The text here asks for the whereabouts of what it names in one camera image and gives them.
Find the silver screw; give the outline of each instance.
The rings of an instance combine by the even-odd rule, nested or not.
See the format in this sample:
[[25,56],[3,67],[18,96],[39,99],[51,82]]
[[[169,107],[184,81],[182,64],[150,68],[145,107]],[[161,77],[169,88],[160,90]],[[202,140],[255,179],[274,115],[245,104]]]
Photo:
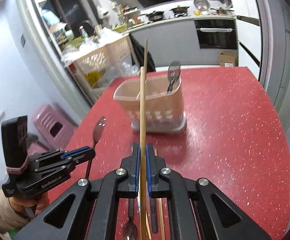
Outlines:
[[88,183],[88,180],[87,179],[80,179],[78,181],[78,185],[81,186],[81,187],[86,186],[87,183]]
[[123,168],[119,168],[116,170],[117,175],[124,175],[126,173],[126,170]]
[[208,183],[209,183],[209,181],[208,181],[208,179],[200,178],[200,179],[198,180],[198,183],[199,183],[200,185],[202,185],[202,186],[207,186]]
[[160,171],[162,172],[162,174],[166,174],[166,175],[171,173],[170,168],[162,168]]

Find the human hand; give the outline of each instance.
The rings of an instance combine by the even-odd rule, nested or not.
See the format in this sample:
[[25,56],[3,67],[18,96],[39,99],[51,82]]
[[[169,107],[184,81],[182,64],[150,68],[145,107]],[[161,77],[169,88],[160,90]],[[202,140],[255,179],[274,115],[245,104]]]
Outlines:
[[9,199],[9,203],[11,204],[11,207],[16,212],[23,212],[24,207],[36,206],[36,212],[35,212],[36,216],[40,214],[49,205],[49,199],[48,199],[47,193],[44,193],[38,201],[34,199],[25,199],[25,198],[19,198],[19,197],[10,197],[8,199]]

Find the beige sleeve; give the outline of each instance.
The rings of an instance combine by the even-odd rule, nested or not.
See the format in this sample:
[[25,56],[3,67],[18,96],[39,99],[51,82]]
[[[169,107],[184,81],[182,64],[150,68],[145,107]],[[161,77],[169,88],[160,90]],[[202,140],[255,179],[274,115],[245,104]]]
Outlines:
[[21,228],[29,223],[29,219],[18,215],[11,207],[8,198],[0,190],[0,233],[4,234],[13,228]]

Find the triangular cutout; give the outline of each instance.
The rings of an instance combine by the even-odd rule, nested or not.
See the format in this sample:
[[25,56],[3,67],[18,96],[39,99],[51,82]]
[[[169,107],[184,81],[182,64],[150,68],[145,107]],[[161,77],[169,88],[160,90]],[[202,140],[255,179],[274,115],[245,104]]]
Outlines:
[[224,228],[229,228],[240,222],[241,218],[218,195],[212,194],[211,199]]
[[58,229],[62,228],[74,200],[74,194],[68,195],[58,206],[44,217],[44,222]]

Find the cardboard box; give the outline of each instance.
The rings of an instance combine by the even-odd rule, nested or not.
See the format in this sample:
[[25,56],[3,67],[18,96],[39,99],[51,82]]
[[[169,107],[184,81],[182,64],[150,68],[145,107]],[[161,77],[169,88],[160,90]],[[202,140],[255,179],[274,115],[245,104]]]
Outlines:
[[223,67],[234,67],[238,66],[238,57],[235,54],[222,52],[219,55],[219,64]]

